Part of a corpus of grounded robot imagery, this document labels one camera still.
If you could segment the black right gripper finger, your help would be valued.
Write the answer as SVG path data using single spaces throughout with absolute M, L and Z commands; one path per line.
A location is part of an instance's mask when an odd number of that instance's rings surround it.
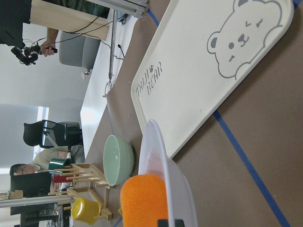
M 174 224 L 171 224 L 168 219 L 159 219 L 157 227 L 184 227 L 184 221 L 181 219 L 175 219 Z

